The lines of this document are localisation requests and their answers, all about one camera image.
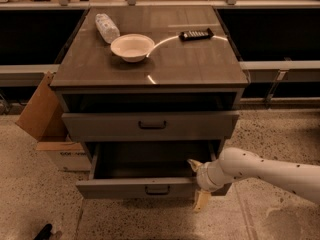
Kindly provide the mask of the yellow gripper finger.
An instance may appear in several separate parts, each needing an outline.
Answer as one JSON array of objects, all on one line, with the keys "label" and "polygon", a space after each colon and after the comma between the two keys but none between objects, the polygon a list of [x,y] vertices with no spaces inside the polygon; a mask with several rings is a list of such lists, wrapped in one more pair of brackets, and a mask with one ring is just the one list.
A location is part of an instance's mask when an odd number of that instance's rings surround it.
[{"label": "yellow gripper finger", "polygon": [[205,190],[196,190],[194,197],[193,210],[200,212],[208,203],[211,193]]},{"label": "yellow gripper finger", "polygon": [[200,170],[200,168],[202,167],[202,163],[197,160],[188,159],[187,162],[189,163],[189,165],[191,166],[191,169],[194,172],[198,172]]}]

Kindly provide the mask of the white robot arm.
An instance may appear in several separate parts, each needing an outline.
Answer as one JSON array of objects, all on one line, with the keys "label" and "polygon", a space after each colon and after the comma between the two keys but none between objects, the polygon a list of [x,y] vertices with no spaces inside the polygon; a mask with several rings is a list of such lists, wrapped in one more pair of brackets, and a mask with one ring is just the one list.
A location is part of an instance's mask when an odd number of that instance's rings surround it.
[{"label": "white robot arm", "polygon": [[226,184],[247,178],[260,179],[320,204],[320,167],[316,165],[263,159],[255,153],[234,147],[223,149],[219,158],[212,162],[189,159],[188,163],[196,173],[198,184],[193,205],[195,212],[206,206],[212,193]]}]

